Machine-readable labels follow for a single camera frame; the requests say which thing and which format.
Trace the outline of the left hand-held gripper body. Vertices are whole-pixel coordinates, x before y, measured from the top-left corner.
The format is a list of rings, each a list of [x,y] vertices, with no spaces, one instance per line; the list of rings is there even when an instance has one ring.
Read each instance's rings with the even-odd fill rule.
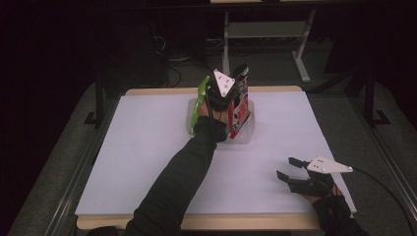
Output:
[[[215,111],[225,111],[236,95],[236,81],[215,69],[207,83],[208,104]]]

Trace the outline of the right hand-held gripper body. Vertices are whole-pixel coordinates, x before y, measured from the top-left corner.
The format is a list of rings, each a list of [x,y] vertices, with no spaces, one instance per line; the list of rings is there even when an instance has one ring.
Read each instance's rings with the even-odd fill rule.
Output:
[[[288,186],[292,193],[301,195],[324,197],[331,193],[333,187],[332,173],[350,173],[351,166],[347,166],[334,160],[317,156],[304,168],[309,178],[306,180],[289,179]]]

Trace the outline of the red and black food packet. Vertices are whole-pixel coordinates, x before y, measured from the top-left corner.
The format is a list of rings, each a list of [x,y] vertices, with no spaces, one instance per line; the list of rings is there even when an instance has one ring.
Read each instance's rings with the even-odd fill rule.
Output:
[[[233,140],[250,116],[248,98],[249,66],[242,64],[232,73],[235,80],[235,95],[228,110],[229,138]]]

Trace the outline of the green and white food packet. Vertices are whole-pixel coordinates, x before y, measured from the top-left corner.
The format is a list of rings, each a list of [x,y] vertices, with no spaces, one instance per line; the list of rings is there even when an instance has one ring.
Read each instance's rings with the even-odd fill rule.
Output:
[[[206,87],[207,87],[208,82],[209,82],[209,77],[205,77],[203,81],[200,83],[200,85],[198,86],[197,99],[193,108],[192,119],[191,119],[191,134],[192,135],[195,134],[194,128],[199,118],[199,109],[202,103],[205,101]]]

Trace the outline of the clear plastic container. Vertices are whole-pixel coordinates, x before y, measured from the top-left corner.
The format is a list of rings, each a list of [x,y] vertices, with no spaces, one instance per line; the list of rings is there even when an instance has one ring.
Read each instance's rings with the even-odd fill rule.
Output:
[[[187,105],[186,130],[190,138],[194,136],[191,128],[191,121],[196,100],[197,99],[195,97],[190,98]],[[250,100],[248,104],[250,111],[248,119],[243,123],[241,129],[233,139],[227,137],[224,141],[226,145],[246,145],[251,141],[252,135],[255,131],[255,104],[252,100]]]

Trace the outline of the person's right hand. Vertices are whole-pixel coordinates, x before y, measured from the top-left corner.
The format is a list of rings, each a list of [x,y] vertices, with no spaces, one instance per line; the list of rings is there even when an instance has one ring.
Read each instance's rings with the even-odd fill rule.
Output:
[[[327,195],[327,198],[332,197],[332,196],[342,196],[342,195],[343,193],[336,186],[333,186],[331,189],[331,193]],[[322,199],[322,197],[315,197],[315,196],[308,196],[308,195],[303,195],[303,198],[305,198],[310,204],[314,204],[315,202]]]

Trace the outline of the person's left hand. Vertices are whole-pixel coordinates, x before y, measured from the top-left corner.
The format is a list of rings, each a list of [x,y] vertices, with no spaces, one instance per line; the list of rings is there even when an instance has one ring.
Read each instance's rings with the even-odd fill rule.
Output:
[[[214,119],[226,123],[227,122],[227,112],[226,111],[215,111],[209,110],[207,104],[203,102],[198,110],[198,114],[200,117],[210,117],[212,116]]]

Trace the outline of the black metal stand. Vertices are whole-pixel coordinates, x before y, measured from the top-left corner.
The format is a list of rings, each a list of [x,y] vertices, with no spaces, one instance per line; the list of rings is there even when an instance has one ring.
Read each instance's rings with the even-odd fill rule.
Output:
[[[374,128],[376,125],[388,125],[389,120],[383,110],[374,109],[375,78],[372,69],[368,70],[365,81],[364,117],[367,123]]]
[[[103,86],[100,77],[94,83],[95,111],[90,112],[85,120],[85,124],[99,126],[103,119]]]

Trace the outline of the white metal table frame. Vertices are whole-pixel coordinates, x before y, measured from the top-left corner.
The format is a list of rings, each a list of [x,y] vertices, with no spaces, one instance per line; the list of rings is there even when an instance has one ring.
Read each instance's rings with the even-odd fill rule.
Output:
[[[238,38],[298,38],[299,46],[292,51],[294,64],[298,70],[301,81],[308,84],[311,79],[304,65],[302,56],[308,41],[308,37],[314,22],[316,10],[310,10],[304,21],[279,21],[279,22],[243,22],[233,23],[229,21],[229,13],[224,14],[223,26],[223,53],[222,70],[230,73],[229,40]]]

